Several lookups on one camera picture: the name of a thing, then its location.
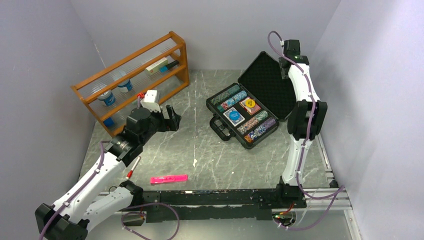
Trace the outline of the yellow big blind button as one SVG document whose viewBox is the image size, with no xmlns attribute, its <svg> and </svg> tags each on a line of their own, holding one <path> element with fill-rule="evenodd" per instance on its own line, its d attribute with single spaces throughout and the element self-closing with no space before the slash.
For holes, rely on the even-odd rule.
<svg viewBox="0 0 424 240">
<path fill-rule="evenodd" d="M 256 102 L 253 99 L 247 99 L 244 102 L 245 106 L 249 109 L 253 109 L 256 106 Z"/>
</svg>

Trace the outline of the black poker case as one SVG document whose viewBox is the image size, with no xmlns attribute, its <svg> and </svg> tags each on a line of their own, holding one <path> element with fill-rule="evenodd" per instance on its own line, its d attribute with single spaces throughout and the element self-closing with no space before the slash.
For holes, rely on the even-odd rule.
<svg viewBox="0 0 424 240">
<path fill-rule="evenodd" d="M 231 106 L 230 108 L 235 108 L 245 118 L 245 121 L 238 126 L 233 126 L 224 116 L 224 112 L 230 108 L 224 112 L 220 112 L 217 109 L 217 106 L 227 99 L 217 105 L 211 103 L 211 100 L 214 97 L 234 85 L 239 85 L 239 92 L 246 91 L 247 97 L 254 99 L 261 107 L 260 111 L 250 115 L 242 109 L 240 102 Z M 293 85 L 289 79 L 282 78 L 279 62 L 272 58 L 265 51 L 262 51 L 241 74 L 241 76 L 237 79 L 237 82 L 227 86 L 206 100 L 206 107 L 212 112 L 213 115 L 212 119 L 209 121 L 209 126 L 221 138 L 222 141 L 228 141 L 230 138 L 234 137 L 245 149 L 250 150 L 263 139 L 276 131 L 281 121 L 288 120 L 288 116 L 295 105 L 295 100 L 296 97 Z M 247 133 L 240 134 L 237 128 L 261 111 L 267 111 L 268 117 L 260 121 L 252 129 L 248 130 Z M 247 142 L 244 137 L 256 129 L 263 122 L 265 122 L 268 118 L 274 118 L 276 120 L 276 124 L 269 128 L 256 141 L 252 143 Z"/>
</svg>

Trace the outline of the blue round button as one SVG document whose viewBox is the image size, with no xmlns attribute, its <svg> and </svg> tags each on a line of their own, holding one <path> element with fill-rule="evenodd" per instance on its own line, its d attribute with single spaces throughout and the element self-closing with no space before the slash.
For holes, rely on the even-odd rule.
<svg viewBox="0 0 424 240">
<path fill-rule="evenodd" d="M 228 114 L 228 117 L 230 120 L 234 121 L 234 122 L 238 122 L 240 119 L 240 114 L 237 111 L 231 111 Z"/>
</svg>

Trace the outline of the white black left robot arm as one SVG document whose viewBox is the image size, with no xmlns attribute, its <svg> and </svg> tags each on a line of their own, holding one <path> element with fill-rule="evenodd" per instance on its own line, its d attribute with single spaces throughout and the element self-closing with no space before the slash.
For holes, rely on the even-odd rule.
<svg viewBox="0 0 424 240">
<path fill-rule="evenodd" d="M 84 240 L 99 223 L 119 210 L 139 210 L 149 203 L 142 187 L 130 180 L 123 181 L 112 193 L 95 201 L 109 180 L 140 157 L 144 145 L 157 132 L 176 132 L 182 117 L 171 105 L 151 112 L 134 108 L 126 118 L 122 132 L 106 147 L 100 147 L 100 157 L 91 169 L 53 204 L 41 204 L 35 211 L 39 239 Z"/>
</svg>

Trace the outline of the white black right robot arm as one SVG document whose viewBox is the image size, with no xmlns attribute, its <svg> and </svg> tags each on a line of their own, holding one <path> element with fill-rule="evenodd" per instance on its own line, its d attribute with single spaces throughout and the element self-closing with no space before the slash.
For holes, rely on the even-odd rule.
<svg viewBox="0 0 424 240">
<path fill-rule="evenodd" d="M 310 146 L 322 129 L 328 105 L 320 100 L 314 89 L 309 60 L 307 56 L 301 55 L 300 41 L 284 40 L 281 42 L 281 48 L 281 75 L 291 81 L 295 94 L 294 107 L 287 118 L 290 147 L 281 180 L 303 196 L 312 197 L 302 187 L 303 169 Z"/>
</svg>

